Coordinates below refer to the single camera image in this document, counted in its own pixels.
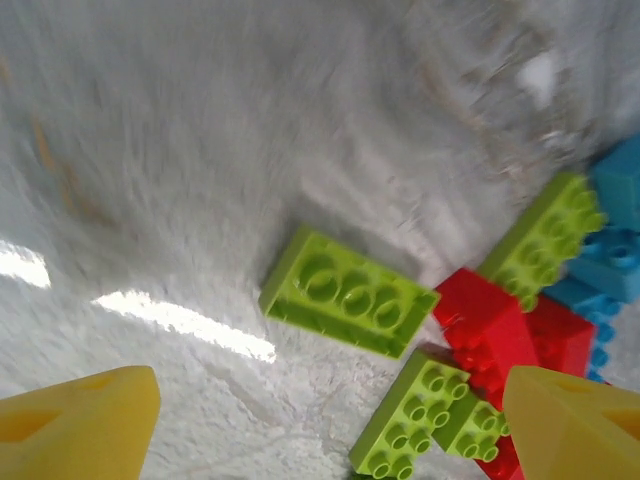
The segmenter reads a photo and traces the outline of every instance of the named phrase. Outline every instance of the pile of blocks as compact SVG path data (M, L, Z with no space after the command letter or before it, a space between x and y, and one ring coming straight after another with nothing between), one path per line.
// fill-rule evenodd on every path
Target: pile of blocks
M434 441L492 480L524 478L501 412L509 371L602 382L611 320L640 296L636 156L640 137L592 169L595 191L559 173L476 271L435 290L298 230L263 288L265 315L398 359L433 313L450 345L410 355L349 454L352 478L407 480Z

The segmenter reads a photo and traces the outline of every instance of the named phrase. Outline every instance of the white carpet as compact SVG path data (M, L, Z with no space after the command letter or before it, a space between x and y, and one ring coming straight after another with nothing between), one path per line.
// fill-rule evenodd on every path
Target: white carpet
M343 478L401 363L263 318L295 225L425 285L477 265L640 129L638 25L633 0L1 2L0 393L149 364L143 479ZM33 116L114 225L65 207ZM629 388L637 316L605 371ZM437 448L415 474L482 477Z

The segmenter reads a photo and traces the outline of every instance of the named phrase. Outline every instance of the red block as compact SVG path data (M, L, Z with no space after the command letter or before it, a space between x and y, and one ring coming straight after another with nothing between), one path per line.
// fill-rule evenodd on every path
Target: red block
M542 367L585 376L595 325L544 295L538 298L536 309L527 314L527 325Z
M511 437L501 437L496 446L500 453L493 462L476 460L487 477L491 480L525 480Z
M433 314L444 330L470 383L502 410L502 394L511 367L539 365L524 313L516 297L475 272L461 268L438 288Z

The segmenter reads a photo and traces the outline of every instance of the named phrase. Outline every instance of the floor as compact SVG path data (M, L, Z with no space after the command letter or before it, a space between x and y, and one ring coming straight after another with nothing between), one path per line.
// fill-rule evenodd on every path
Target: floor
M477 265L640 129L638 25L633 0L5 0L0 395L149 364L143 480L344 478L402 362L260 314L295 226L427 286ZM605 370L634 389L639 315ZM435 451L414 478L482 476Z

